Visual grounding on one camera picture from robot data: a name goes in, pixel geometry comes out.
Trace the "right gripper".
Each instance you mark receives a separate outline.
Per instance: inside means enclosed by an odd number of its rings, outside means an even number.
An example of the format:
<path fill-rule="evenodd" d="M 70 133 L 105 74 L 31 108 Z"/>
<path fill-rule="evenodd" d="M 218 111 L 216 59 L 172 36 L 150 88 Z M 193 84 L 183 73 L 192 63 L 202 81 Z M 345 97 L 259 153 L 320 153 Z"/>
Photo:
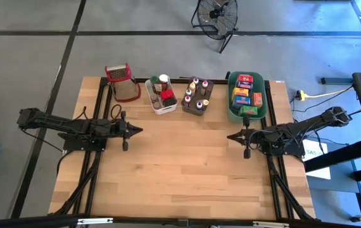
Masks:
<path fill-rule="evenodd" d="M 244 149 L 244 159 L 249 159 L 251 158 L 251 150 L 257 150 L 260 148 L 260 143 L 257 139 L 257 135 L 260 133 L 260 131 L 250 128 L 249 116 L 243 117 L 243 125 L 244 131 L 231 134 L 227 136 L 227 138 L 232 141 L 236 141 L 239 144 L 244 144 L 246 146 Z"/>

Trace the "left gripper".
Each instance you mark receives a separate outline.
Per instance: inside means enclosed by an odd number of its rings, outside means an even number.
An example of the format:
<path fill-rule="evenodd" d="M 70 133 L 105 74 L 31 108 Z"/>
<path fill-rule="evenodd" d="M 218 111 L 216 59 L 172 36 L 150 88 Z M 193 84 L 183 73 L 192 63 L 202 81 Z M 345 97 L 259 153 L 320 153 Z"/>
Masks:
<path fill-rule="evenodd" d="M 127 142 L 127 122 L 125 121 L 125 117 L 126 117 L 126 112 L 125 111 L 121 111 L 120 112 L 120 118 L 117 121 L 118 124 L 118 130 L 120 133 L 120 137 L 122 138 L 122 149 L 123 151 L 128 151 L 129 149 L 129 144 Z M 141 133 L 143 131 L 143 128 L 140 127 L 136 127 L 132 124 L 129 124 L 129 128 L 131 129 L 129 131 L 129 136 L 132 137 L 138 133 Z"/>

